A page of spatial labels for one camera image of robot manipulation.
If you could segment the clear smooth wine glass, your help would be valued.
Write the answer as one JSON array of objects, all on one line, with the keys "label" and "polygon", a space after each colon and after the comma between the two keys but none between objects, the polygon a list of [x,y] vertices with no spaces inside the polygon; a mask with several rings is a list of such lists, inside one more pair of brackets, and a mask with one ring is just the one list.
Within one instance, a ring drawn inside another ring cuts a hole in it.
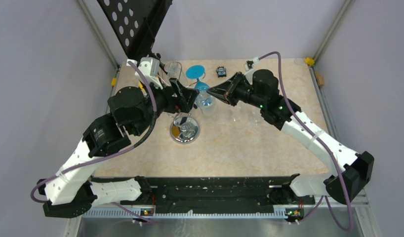
[{"label": "clear smooth wine glass", "polygon": [[241,122],[244,117],[243,108],[239,105],[231,107],[230,118],[233,122]]}]

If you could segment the clear wine glass front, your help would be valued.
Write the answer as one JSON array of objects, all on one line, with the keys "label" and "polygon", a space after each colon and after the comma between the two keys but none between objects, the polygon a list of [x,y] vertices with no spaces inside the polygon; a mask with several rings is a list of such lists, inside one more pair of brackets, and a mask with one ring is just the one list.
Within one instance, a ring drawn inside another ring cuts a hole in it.
[{"label": "clear wine glass front", "polygon": [[261,113],[259,110],[254,110],[254,111],[249,112],[248,121],[254,125],[260,125],[264,121],[264,119],[261,116]]}]

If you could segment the clear patterned short glass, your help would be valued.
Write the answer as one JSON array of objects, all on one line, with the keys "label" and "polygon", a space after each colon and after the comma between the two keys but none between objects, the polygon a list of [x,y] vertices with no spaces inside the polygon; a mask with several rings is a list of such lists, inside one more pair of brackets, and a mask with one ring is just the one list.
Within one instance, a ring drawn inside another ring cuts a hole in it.
[{"label": "clear patterned short glass", "polygon": [[196,105],[201,110],[202,114],[211,116],[216,113],[216,101],[213,96],[206,91],[202,91],[196,98]]}]

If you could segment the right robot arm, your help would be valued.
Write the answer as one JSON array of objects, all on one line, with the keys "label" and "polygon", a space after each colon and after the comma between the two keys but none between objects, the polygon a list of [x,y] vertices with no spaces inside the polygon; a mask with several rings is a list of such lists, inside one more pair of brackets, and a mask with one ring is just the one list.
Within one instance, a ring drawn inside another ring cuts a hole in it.
[{"label": "right robot arm", "polygon": [[278,83],[270,70],[256,70],[252,83],[237,72],[207,92],[231,106],[244,102],[259,108],[267,123],[301,143],[329,169],[328,174],[295,177],[282,190],[286,202],[296,203],[303,196],[329,196],[341,204],[351,203],[370,181],[374,157],[344,146],[318,127],[297,104],[280,94]]}]

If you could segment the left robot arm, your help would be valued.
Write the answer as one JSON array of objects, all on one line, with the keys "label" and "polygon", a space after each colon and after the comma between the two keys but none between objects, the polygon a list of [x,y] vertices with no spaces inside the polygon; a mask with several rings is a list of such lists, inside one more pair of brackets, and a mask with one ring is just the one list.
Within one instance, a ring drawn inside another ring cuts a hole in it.
[{"label": "left robot arm", "polygon": [[175,78],[162,88],[151,83],[145,90],[120,89],[108,99],[110,112],[90,124],[58,172],[37,182],[35,191],[46,197],[44,215],[74,218],[111,202],[147,203],[153,192],[145,177],[94,179],[92,175],[102,162],[141,145],[161,113],[189,112],[198,93]]}]

